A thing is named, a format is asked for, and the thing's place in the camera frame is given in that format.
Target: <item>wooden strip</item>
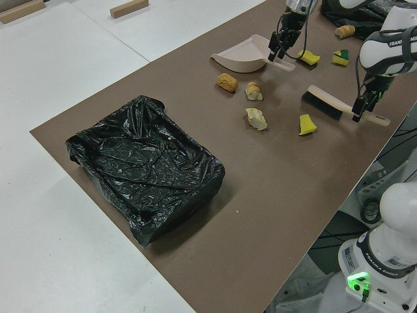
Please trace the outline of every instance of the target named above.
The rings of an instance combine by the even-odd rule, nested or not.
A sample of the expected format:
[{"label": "wooden strip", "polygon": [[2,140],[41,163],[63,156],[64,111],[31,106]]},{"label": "wooden strip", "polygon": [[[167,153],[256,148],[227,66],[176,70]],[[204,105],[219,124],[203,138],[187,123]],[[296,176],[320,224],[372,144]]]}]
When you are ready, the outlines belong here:
[{"label": "wooden strip", "polygon": [[119,5],[118,7],[111,8],[110,15],[113,18],[120,18],[121,16],[140,10],[141,8],[145,8],[147,6],[149,6],[149,0],[133,0],[123,5]]},{"label": "wooden strip", "polygon": [[19,5],[16,8],[11,8],[10,10],[0,13],[0,22],[3,24],[10,23],[11,21],[22,18],[43,8],[45,8],[43,0],[32,0],[31,2]]}]

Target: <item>dustpan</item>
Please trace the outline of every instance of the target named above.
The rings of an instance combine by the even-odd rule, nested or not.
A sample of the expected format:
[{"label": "dustpan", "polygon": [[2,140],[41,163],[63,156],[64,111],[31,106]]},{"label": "dustpan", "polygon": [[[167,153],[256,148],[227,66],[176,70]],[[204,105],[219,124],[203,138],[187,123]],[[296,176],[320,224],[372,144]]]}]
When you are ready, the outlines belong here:
[{"label": "dustpan", "polygon": [[269,61],[268,45],[268,39],[259,35],[252,35],[244,42],[223,52],[214,53],[210,57],[225,68],[238,73],[250,73],[259,70],[265,64],[278,67],[287,72],[291,72],[295,69],[295,65],[280,59],[274,62]]}]

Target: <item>brown table surface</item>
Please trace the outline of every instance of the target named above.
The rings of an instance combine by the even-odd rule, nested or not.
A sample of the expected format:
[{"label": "brown table surface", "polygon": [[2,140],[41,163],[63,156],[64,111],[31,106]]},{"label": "brown table surface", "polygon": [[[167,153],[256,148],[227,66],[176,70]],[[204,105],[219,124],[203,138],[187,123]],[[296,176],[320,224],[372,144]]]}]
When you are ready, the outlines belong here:
[{"label": "brown table surface", "polygon": [[[335,37],[335,27],[319,8],[308,28],[308,49],[321,56],[313,70],[297,62],[292,73],[264,67],[237,74],[210,59],[252,34],[269,38],[284,8],[285,1],[265,1],[31,132],[198,313],[262,312],[415,101],[409,86],[417,79],[403,75],[375,109],[392,120],[388,127],[354,123],[347,115],[334,121],[303,103],[311,83],[346,103],[356,97],[354,58],[361,42]],[[292,54],[302,49],[302,41]],[[331,63],[340,49],[351,52],[347,68]],[[239,80],[235,94],[216,86],[222,72]],[[246,99],[250,81],[259,82],[264,101]],[[161,100],[168,116],[226,169],[210,205],[145,250],[123,217],[69,160],[65,147],[71,135],[138,95]],[[248,125],[245,108],[250,107],[263,111],[267,130]],[[318,130],[299,136],[299,116],[305,113]]]}]

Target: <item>black trash bag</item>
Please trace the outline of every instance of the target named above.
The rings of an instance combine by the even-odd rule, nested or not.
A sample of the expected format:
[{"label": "black trash bag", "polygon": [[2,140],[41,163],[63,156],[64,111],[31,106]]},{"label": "black trash bag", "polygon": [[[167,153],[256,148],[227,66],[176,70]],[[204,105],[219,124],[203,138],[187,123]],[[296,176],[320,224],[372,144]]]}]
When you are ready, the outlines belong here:
[{"label": "black trash bag", "polygon": [[129,221],[147,246],[214,197],[225,170],[164,113],[140,96],[66,141],[70,159]]},{"label": "black trash bag", "polygon": [[338,14],[332,12],[327,0],[321,3],[321,14],[326,16],[336,26],[353,25],[356,29],[354,36],[365,40],[375,31],[380,31],[386,16],[393,6],[407,7],[402,0],[376,0],[368,3],[353,14]]}]

